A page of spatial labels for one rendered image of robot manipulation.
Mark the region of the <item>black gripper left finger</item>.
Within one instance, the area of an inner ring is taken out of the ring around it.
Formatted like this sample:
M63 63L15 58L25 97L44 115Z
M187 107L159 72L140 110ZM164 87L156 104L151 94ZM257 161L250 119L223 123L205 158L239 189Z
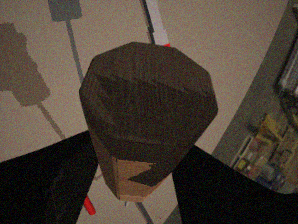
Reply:
M0 224L77 224L98 168L89 131L0 163Z

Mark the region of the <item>grey l-shaped hook tool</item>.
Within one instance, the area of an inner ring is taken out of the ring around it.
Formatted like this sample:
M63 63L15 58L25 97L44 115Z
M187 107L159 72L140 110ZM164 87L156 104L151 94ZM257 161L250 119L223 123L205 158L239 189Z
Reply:
M154 224L154 222L152 221L152 218L149 217L148 212L146 212L144 206L142 206L141 202L137 202L138 206L140 206L141 208L141 212L142 214L144 214L144 217L146 218L146 221L149 222L149 224Z

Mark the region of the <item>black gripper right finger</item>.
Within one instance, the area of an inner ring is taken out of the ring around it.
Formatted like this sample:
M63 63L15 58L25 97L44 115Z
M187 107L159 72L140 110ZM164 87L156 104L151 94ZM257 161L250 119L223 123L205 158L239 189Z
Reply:
M182 224L298 224L298 193L277 193L196 144L172 171Z

